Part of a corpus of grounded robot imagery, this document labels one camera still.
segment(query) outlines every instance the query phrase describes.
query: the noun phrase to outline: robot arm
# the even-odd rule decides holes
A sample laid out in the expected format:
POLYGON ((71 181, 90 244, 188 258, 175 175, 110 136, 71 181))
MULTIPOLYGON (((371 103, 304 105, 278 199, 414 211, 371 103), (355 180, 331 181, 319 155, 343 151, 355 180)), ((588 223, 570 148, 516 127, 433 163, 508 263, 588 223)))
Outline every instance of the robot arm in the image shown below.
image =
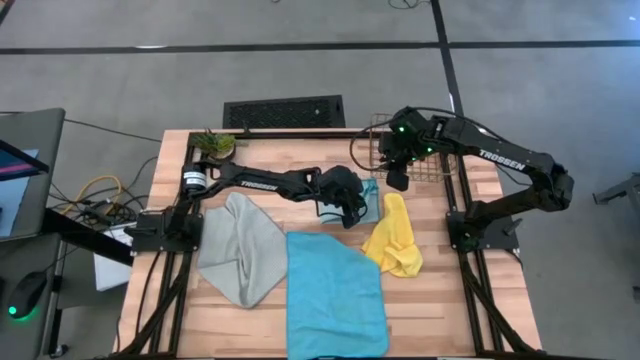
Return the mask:
POLYGON ((477 125, 460 117, 432 116, 427 120, 417 109, 401 110, 389 123, 391 132, 383 133, 379 143, 383 168, 389 171, 387 184, 406 190, 407 165, 436 153, 475 155, 529 176, 531 186, 523 191, 471 204, 463 226, 470 238, 482 237, 484 229, 499 218, 531 209, 552 212, 569 207, 573 179, 551 155, 489 136, 477 125))
POLYGON ((182 170, 182 186, 175 206, 168 207, 162 212, 161 229, 155 229, 155 235, 168 238, 192 240, 194 245, 199 241, 197 233, 200 222, 197 217, 189 214, 196 201, 214 197, 222 190, 239 186, 263 191, 275 192, 287 200, 301 202, 314 200, 342 208, 342 225, 349 229, 360 221, 360 210, 366 203, 360 193, 362 182, 358 176, 344 166, 335 166, 322 173, 317 167, 275 173, 266 170, 253 169, 236 165, 232 162, 219 164, 209 160, 185 165, 182 170), (220 174, 216 182, 206 187, 206 172, 213 169, 220 174))

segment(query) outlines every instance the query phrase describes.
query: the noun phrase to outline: gray cloth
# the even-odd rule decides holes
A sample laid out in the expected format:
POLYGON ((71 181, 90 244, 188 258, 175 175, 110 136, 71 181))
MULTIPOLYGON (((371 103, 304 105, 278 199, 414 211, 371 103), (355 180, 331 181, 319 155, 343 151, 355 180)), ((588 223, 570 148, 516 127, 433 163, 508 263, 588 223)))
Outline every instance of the gray cloth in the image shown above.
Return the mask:
POLYGON ((254 307, 287 273, 285 235, 248 197, 231 193, 205 213, 197 267, 229 301, 254 307))

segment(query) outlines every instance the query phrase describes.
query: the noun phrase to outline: computer mouse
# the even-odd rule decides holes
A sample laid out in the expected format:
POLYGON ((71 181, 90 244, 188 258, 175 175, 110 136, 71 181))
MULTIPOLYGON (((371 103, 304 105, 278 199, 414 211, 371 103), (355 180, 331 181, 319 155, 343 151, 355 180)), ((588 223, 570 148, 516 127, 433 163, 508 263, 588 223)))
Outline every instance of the computer mouse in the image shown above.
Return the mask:
POLYGON ((9 296, 9 315, 14 319, 29 315, 46 285, 46 271, 30 272, 23 277, 9 296))

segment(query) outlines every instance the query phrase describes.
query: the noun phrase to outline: black grate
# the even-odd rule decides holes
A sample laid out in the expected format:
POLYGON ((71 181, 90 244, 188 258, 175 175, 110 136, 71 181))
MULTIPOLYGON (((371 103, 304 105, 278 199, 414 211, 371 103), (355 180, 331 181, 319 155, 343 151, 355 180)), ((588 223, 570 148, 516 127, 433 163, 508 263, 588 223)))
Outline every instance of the black grate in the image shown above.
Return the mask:
POLYGON ((224 104, 225 129, 344 128, 342 96, 224 104))

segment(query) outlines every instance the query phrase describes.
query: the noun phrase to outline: wooden tabletop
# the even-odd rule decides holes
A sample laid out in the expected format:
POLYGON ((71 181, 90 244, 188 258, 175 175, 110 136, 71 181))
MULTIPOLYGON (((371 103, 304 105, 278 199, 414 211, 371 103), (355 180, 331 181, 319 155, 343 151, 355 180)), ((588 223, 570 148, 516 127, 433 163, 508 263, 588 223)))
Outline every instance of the wooden tabletop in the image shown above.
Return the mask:
MULTIPOLYGON (((150 209, 162 209, 173 203, 179 188, 188 134, 187 130, 165 132, 151 187, 150 209)), ((326 170, 339 164, 350 167, 361 178, 370 177, 349 158, 348 140, 243 140, 242 143, 244 146, 238 147, 234 159, 240 165, 286 171, 310 166, 326 170)), ((357 142, 355 155, 361 163, 368 164, 368 140, 357 142)), ((496 168, 492 163, 476 157, 467 157, 465 162, 474 200, 490 201, 502 196, 496 168)), ((456 194, 460 195, 457 176, 453 176, 453 180, 456 194)), ((380 209, 383 211, 384 194, 394 190, 383 180, 378 180, 378 185, 381 191, 380 209)), ((248 195, 285 232, 324 232, 348 246, 359 248, 374 228, 374 224, 357 225, 350 230, 343 229, 341 225, 321 225, 313 202, 293 203, 277 194, 244 188, 227 189, 215 198, 203 201, 202 209, 223 205, 231 191, 248 195)), ((444 220, 444 214, 449 210, 444 184, 413 181, 409 189, 401 194, 409 212, 416 244, 422 251, 424 265, 416 278, 397 278, 388 273, 381 275, 391 340, 387 355, 474 355, 460 268, 457 255, 450 248, 444 220)), ((457 202, 460 207, 464 205, 460 196, 457 202)), ((120 321, 123 347, 134 337, 142 288, 154 255, 138 255, 133 264, 120 321)), ((540 348, 520 265, 501 250, 485 251, 485 256, 497 307, 527 343, 540 348)), ((178 258, 174 271, 177 272, 180 262, 178 258)), ((143 324, 158 300, 163 263, 164 255, 161 255, 145 298, 143 324)), ((232 305, 220 291, 205 281, 195 269, 195 263, 194 259, 178 356, 286 357, 286 279, 257 307, 245 310, 232 305)), ((485 348, 491 349, 486 313, 479 303, 478 308, 485 348)), ((172 317, 173 308, 170 308, 163 326, 161 350, 168 347, 168 325, 172 317)))

